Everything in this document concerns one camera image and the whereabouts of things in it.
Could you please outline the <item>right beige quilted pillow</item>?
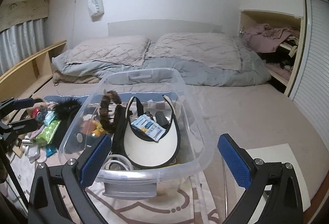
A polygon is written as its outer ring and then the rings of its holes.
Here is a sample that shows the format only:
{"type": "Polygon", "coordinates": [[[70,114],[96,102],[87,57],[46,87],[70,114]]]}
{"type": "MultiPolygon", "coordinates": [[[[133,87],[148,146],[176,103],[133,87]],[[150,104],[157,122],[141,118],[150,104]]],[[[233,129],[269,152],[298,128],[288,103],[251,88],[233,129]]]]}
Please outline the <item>right beige quilted pillow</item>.
{"type": "Polygon", "coordinates": [[[170,33],[150,46],[148,57],[173,57],[203,63],[208,67],[240,71],[239,48],[223,33],[170,33]]]}

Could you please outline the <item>blue white sachet pack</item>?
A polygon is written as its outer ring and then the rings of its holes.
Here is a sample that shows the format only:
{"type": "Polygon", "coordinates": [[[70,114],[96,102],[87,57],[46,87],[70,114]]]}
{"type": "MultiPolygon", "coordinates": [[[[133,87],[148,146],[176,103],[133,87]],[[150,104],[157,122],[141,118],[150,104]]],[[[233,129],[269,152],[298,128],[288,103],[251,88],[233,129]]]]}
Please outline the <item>blue white sachet pack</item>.
{"type": "Polygon", "coordinates": [[[161,127],[146,114],[139,116],[138,119],[131,123],[131,126],[155,142],[159,141],[166,132],[165,128],[161,127]]]}

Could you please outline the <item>black sun visor cap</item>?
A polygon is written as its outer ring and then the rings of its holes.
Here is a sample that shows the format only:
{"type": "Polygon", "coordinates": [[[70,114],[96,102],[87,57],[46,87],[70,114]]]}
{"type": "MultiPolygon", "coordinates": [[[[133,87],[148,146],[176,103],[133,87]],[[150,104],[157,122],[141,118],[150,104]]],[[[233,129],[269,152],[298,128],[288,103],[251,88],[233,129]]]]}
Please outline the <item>black sun visor cap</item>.
{"type": "Polygon", "coordinates": [[[59,120],[61,121],[55,136],[53,139],[53,144],[59,150],[59,154],[73,154],[89,148],[94,143],[94,138],[87,135],[87,130],[89,127],[89,120],[92,118],[91,114],[83,116],[74,128],[68,139],[65,139],[65,135],[69,127],[71,126],[74,118],[78,113],[78,109],[73,109],[68,113],[62,113],[59,120]]]}

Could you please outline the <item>green white dotted pack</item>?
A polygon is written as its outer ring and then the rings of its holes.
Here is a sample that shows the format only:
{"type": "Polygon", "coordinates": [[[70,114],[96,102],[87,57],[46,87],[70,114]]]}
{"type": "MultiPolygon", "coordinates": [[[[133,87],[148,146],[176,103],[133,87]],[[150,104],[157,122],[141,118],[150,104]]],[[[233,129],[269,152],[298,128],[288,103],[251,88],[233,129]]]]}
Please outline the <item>green white dotted pack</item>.
{"type": "Polygon", "coordinates": [[[35,143],[40,147],[51,144],[60,123],[60,120],[53,120],[48,126],[44,127],[42,132],[34,138],[35,143]]]}

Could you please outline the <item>teal tissue pack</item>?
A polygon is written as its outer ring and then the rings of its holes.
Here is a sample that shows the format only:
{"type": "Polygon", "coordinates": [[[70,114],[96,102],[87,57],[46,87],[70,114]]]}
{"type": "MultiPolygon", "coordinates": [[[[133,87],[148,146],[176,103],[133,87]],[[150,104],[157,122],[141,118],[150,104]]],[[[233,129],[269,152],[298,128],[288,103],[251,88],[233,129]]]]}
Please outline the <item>teal tissue pack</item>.
{"type": "Polygon", "coordinates": [[[54,120],[57,120],[56,113],[53,110],[49,110],[44,119],[44,125],[49,126],[54,120]]]}

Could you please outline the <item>white louvered closet door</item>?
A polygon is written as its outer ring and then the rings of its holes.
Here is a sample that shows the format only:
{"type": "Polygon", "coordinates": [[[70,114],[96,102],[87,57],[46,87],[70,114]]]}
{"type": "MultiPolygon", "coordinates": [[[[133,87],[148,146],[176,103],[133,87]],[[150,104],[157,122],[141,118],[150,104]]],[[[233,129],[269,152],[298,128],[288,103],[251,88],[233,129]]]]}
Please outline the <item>white louvered closet door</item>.
{"type": "Polygon", "coordinates": [[[290,99],[328,143],[328,0],[305,0],[306,32],[290,99]]]}

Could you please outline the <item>pink clothes pile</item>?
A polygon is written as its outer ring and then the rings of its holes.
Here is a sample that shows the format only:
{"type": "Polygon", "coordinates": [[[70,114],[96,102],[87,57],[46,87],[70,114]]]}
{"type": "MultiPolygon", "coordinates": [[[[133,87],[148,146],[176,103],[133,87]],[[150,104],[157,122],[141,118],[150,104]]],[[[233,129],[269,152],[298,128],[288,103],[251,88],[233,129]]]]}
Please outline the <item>pink clothes pile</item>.
{"type": "Polygon", "coordinates": [[[242,39],[256,53],[275,52],[281,43],[294,36],[299,38],[300,30],[294,27],[272,27],[267,23],[256,24],[247,28],[242,39]]]}

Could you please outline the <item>white black sun visor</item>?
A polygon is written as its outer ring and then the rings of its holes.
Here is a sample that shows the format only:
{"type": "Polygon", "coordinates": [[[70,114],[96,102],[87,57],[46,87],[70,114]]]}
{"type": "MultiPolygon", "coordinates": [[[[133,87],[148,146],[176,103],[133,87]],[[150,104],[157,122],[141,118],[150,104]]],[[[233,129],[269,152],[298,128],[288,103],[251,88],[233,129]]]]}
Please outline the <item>white black sun visor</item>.
{"type": "Polygon", "coordinates": [[[176,111],[171,99],[167,95],[163,95],[163,99],[171,109],[171,118],[167,120],[165,134],[157,142],[131,126],[134,120],[146,114],[140,100],[136,96],[131,97],[125,109],[122,143],[123,154],[132,165],[139,169],[166,167],[176,158],[179,152],[181,134],[176,119],[176,111]]]}

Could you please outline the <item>wooden bedside shelf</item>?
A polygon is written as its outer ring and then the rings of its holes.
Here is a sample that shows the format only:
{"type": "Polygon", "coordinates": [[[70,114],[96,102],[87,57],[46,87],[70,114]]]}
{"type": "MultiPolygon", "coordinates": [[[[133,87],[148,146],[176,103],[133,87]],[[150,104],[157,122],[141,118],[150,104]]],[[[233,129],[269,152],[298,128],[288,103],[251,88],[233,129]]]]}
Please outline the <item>wooden bedside shelf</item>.
{"type": "Polygon", "coordinates": [[[62,53],[66,41],[34,53],[1,76],[1,100],[31,97],[52,79],[51,58],[62,53]]]}

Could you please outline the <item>left beige quilted pillow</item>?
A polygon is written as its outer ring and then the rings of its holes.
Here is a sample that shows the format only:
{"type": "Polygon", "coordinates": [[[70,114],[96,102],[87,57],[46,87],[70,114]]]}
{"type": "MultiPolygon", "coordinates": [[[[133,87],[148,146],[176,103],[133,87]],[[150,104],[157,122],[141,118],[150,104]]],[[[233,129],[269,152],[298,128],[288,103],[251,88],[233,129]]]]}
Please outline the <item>left beige quilted pillow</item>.
{"type": "Polygon", "coordinates": [[[117,65],[143,64],[151,41],[146,36],[96,37],[76,45],[66,57],[67,64],[101,61],[117,65]]]}

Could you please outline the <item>beige printed curtain valance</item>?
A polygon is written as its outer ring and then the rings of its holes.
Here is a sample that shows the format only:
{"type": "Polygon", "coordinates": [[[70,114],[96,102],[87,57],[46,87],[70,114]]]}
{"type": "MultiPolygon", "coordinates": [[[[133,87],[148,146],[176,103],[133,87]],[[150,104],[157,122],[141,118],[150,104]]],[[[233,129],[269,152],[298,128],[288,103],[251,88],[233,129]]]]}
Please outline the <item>beige printed curtain valance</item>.
{"type": "Polygon", "coordinates": [[[1,6],[1,32],[24,22],[49,16],[50,0],[26,0],[1,6]]]}

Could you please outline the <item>clear plastic storage bin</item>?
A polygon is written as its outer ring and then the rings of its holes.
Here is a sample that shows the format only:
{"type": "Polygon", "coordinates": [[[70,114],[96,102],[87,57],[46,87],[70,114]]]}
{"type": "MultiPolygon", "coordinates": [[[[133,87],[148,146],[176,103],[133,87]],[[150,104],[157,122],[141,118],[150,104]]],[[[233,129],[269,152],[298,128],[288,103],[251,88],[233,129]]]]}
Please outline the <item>clear plastic storage bin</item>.
{"type": "Polygon", "coordinates": [[[108,197],[141,200],[156,196],[161,183],[203,171],[214,147],[178,71],[151,68],[103,78],[70,124],[59,160],[88,154],[83,185],[101,182],[108,197]]]}

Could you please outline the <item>beige quilted pillow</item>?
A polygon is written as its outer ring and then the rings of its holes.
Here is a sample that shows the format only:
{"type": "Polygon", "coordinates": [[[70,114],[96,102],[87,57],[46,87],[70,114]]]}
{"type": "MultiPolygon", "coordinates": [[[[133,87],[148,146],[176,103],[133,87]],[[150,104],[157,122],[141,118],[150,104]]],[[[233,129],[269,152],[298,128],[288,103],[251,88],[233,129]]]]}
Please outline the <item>beige quilted pillow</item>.
{"type": "Polygon", "coordinates": [[[240,71],[239,48],[223,33],[170,33],[150,46],[148,57],[173,57],[203,63],[208,67],[240,71]]]}
{"type": "Polygon", "coordinates": [[[146,36],[96,37],[76,45],[66,57],[67,64],[101,61],[117,65],[143,64],[151,41],[146,36]]]}

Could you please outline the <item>white bed headboard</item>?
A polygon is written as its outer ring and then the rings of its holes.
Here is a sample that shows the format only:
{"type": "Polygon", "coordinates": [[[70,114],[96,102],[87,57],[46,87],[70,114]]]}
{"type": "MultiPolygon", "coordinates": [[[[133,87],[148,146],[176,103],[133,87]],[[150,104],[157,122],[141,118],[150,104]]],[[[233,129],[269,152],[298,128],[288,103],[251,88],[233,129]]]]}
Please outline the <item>white bed headboard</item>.
{"type": "Polygon", "coordinates": [[[222,26],[184,20],[148,19],[108,23],[109,36],[145,35],[159,38],[172,32],[212,32],[222,31],[222,26]]]}

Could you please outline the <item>black feather pom pom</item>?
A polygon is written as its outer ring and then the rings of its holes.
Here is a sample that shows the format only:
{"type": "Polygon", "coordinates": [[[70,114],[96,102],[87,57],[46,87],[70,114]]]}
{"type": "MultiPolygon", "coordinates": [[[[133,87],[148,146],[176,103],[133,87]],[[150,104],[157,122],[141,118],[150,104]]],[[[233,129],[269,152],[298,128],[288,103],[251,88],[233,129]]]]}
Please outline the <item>black feather pom pom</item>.
{"type": "Polygon", "coordinates": [[[74,97],[68,97],[58,101],[53,106],[53,112],[57,120],[67,119],[73,112],[78,111],[82,106],[82,103],[74,97]]]}

